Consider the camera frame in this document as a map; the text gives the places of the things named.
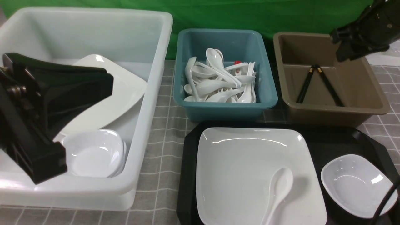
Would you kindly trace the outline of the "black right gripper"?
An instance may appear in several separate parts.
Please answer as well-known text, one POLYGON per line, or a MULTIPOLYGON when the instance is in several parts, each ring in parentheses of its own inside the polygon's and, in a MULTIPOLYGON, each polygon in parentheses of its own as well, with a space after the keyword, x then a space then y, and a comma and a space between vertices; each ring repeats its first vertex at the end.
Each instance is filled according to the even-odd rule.
POLYGON ((330 33, 331 42, 339 43, 338 62, 356 60, 384 52, 400 37, 400 1, 375 0, 360 16, 330 33))

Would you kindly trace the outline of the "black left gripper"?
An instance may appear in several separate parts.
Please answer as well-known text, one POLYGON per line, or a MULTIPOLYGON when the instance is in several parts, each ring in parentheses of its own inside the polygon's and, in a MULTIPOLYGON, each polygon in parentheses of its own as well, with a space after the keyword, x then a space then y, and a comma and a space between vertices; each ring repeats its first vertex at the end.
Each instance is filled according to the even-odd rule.
POLYGON ((67 172, 56 135, 75 117, 112 95, 114 77, 103 68, 2 56, 1 149, 40 184, 67 172))

